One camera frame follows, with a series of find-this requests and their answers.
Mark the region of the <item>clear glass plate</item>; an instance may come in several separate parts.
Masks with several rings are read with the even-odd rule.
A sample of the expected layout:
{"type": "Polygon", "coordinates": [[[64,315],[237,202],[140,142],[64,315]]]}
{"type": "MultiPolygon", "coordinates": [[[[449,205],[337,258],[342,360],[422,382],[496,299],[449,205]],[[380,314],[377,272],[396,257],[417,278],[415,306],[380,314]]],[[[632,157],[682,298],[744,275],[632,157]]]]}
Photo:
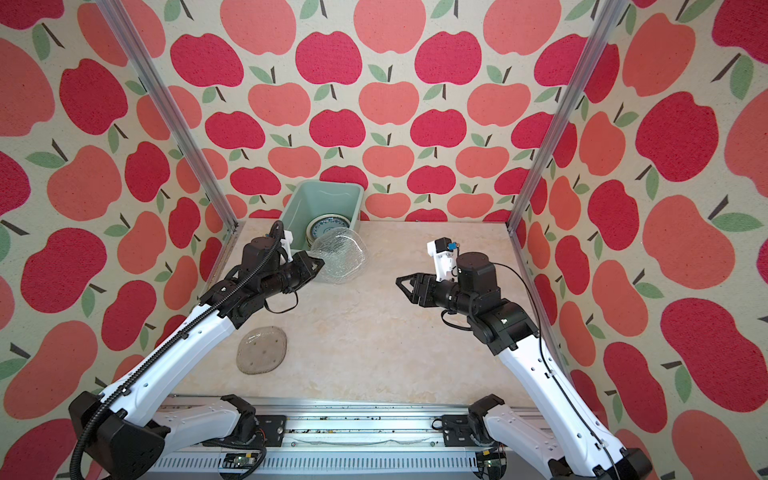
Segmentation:
{"type": "Polygon", "coordinates": [[[349,283],[367,266],[368,251],[361,236],[350,228],[334,228],[317,238],[309,255],[324,261],[316,281],[327,284],[349,283]]]}

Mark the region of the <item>blue floral pattern plate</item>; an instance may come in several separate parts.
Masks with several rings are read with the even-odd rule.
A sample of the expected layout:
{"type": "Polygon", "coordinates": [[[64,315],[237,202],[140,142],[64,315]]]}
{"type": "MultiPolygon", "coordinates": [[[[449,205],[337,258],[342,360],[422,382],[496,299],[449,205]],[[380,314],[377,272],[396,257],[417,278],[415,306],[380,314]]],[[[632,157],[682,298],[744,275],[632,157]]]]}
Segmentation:
{"type": "Polygon", "coordinates": [[[309,244],[322,237],[331,230],[348,228],[350,220],[340,214],[323,214],[309,222],[306,228],[306,238],[309,244]]]}

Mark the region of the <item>grey glass plate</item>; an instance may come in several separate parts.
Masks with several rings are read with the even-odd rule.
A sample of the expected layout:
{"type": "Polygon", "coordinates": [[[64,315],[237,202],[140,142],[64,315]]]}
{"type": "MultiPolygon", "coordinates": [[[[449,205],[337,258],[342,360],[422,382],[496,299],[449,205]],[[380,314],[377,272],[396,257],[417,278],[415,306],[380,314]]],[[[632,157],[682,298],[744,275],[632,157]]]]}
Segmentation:
{"type": "Polygon", "coordinates": [[[287,350],[288,338],[284,330],[276,326],[256,328],[240,341],[236,366],[246,375],[265,374],[282,364],[287,350]]]}

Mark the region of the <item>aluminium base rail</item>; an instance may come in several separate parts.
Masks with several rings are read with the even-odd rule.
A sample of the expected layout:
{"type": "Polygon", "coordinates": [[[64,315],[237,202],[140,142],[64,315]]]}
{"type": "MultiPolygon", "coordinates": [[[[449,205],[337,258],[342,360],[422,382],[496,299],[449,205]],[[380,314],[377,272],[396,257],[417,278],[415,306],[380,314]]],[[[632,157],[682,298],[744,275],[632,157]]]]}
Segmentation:
{"type": "Polygon", "coordinates": [[[496,395],[470,405],[464,414],[439,415],[371,409],[341,412],[334,405],[286,415],[260,415],[245,399],[225,395],[194,408],[160,411],[133,407],[132,394],[117,398],[86,394],[70,413],[80,428],[79,454],[88,454],[116,479],[137,479],[162,456],[197,444],[236,451],[261,451],[285,442],[336,450],[424,447],[508,447],[542,475],[574,479],[630,479],[628,449],[604,428],[579,396],[559,393],[540,412],[550,430],[520,417],[496,395]]]}

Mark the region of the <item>light green plastic bin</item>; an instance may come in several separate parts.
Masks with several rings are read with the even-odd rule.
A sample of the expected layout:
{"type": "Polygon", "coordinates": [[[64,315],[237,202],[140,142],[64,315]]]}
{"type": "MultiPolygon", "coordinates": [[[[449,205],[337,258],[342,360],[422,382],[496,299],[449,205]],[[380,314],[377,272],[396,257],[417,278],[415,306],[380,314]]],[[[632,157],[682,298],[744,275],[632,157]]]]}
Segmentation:
{"type": "Polygon", "coordinates": [[[306,228],[323,214],[340,214],[350,220],[348,228],[358,231],[364,190],[355,183],[306,180],[295,189],[279,219],[293,234],[293,250],[308,250],[306,228]]]}

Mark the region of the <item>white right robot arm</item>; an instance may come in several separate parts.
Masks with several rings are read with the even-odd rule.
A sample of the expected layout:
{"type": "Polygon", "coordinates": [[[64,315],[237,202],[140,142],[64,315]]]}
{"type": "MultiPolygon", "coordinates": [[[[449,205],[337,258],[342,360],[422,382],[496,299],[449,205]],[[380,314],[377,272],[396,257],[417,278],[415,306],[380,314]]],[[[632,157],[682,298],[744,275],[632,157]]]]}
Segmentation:
{"type": "Polygon", "coordinates": [[[472,404],[486,442],[498,442],[548,479],[646,479],[652,463],[597,418],[553,360],[539,326],[498,285],[497,263],[480,252],[438,260],[433,274],[395,283],[422,308],[463,315],[467,329],[512,372],[551,432],[544,434],[488,395],[472,404]]]}

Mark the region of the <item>aluminium frame post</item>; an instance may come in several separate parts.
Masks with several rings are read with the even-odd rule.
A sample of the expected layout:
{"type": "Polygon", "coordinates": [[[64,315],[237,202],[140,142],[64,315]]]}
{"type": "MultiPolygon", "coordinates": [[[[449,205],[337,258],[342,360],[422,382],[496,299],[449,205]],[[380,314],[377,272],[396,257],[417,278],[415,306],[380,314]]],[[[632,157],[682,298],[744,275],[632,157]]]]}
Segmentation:
{"type": "Polygon", "coordinates": [[[238,220],[226,199],[205,155],[197,145],[184,116],[173,95],[163,81],[145,48],[138,30],[133,25],[126,8],[121,1],[96,1],[110,30],[115,35],[127,58],[131,62],[137,77],[143,82],[163,121],[169,128],[177,146],[185,155],[202,189],[223,221],[227,232],[234,232],[238,220]]]}
{"type": "Polygon", "coordinates": [[[558,102],[557,109],[553,114],[553,119],[548,127],[543,139],[542,146],[537,150],[533,157],[527,178],[523,184],[521,193],[515,200],[507,232],[512,238],[516,231],[519,221],[530,205],[530,200],[542,178],[543,171],[553,158],[554,150],[557,147],[565,128],[570,121],[571,112],[577,108],[578,102],[586,98],[584,93],[586,85],[592,74],[597,68],[599,59],[611,38],[612,32],[620,22],[621,15],[629,6],[630,2],[623,1],[601,1],[603,8],[599,11],[590,35],[587,37],[585,47],[575,66],[574,72],[569,83],[566,85],[562,98],[558,102]]]}

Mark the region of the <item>right aluminium frame post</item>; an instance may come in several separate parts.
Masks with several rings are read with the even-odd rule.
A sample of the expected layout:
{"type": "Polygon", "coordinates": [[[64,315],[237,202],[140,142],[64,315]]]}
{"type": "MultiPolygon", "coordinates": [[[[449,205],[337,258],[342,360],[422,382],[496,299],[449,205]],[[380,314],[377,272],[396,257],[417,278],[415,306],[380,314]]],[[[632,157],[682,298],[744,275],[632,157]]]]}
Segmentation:
{"type": "Polygon", "coordinates": [[[543,139],[542,146],[537,150],[533,157],[527,178],[523,184],[521,193],[515,200],[507,232],[512,238],[516,231],[519,221],[530,205],[530,200],[542,178],[543,171],[553,158],[554,150],[557,147],[565,128],[570,121],[571,112],[577,108],[578,102],[586,98],[584,93],[586,85],[592,74],[597,68],[599,59],[611,38],[612,32],[620,22],[621,15],[629,6],[630,2],[623,1],[601,1],[603,8],[599,11],[590,35],[587,37],[585,47],[575,66],[574,72],[569,83],[566,85],[562,98],[558,102],[557,109],[553,114],[553,119],[548,127],[543,139]]]}

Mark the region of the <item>left aluminium frame post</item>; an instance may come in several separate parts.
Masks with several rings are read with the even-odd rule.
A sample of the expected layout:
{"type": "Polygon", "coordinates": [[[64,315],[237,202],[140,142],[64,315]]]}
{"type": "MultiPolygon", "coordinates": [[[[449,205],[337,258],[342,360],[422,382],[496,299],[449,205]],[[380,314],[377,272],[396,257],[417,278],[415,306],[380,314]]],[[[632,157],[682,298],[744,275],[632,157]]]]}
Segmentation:
{"type": "Polygon", "coordinates": [[[138,30],[133,25],[126,8],[121,1],[96,1],[110,30],[115,35],[127,58],[131,62],[137,77],[143,82],[163,121],[169,128],[177,146],[185,155],[202,189],[223,221],[227,232],[234,232],[238,220],[226,199],[205,155],[197,145],[184,116],[173,95],[163,81],[145,48],[138,30]]]}

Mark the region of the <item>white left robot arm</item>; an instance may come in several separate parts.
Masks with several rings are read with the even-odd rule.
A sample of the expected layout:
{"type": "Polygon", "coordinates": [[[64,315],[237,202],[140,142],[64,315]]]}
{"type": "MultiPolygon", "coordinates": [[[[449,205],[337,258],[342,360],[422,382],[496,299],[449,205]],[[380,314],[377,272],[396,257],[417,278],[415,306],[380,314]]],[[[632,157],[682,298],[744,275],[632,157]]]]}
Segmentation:
{"type": "Polygon", "coordinates": [[[159,407],[188,373],[277,294],[296,295],[321,272],[324,261],[289,253],[281,224],[252,240],[233,267],[200,299],[182,324],[145,359],[101,393],[83,392],[69,406],[77,436],[69,476],[82,478],[89,455],[112,479],[138,479],[162,455],[198,443],[265,450],[254,407],[235,394],[177,418],[159,407]]]}

